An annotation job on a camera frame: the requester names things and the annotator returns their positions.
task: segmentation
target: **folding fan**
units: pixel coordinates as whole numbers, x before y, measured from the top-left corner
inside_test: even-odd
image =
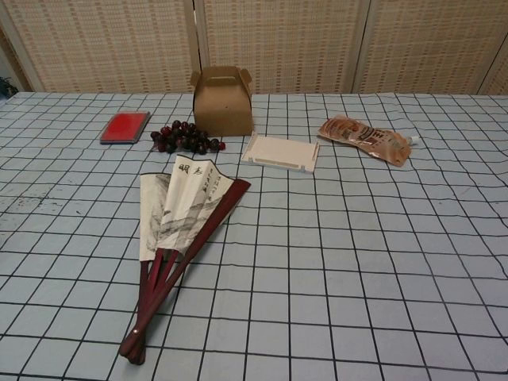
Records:
[[[177,157],[172,175],[141,176],[138,314],[119,350],[130,362],[144,362],[148,323],[187,265],[249,187],[244,180],[222,175],[210,160],[185,156]],[[183,258],[175,265],[178,254]]]

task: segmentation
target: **brown cardboard gift box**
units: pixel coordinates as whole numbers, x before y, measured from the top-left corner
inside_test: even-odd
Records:
[[[194,87],[194,120],[212,137],[252,132],[251,75],[235,66],[204,67],[190,77]]]

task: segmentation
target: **woven screen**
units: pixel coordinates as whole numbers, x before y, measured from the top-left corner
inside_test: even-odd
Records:
[[[508,94],[508,39],[496,56],[489,75],[482,86],[482,94]]]
[[[508,28],[507,0],[373,2],[354,91],[475,94]]]
[[[204,0],[210,64],[247,68],[256,93],[349,92],[362,3]]]
[[[3,1],[46,91],[192,90],[184,0]]]

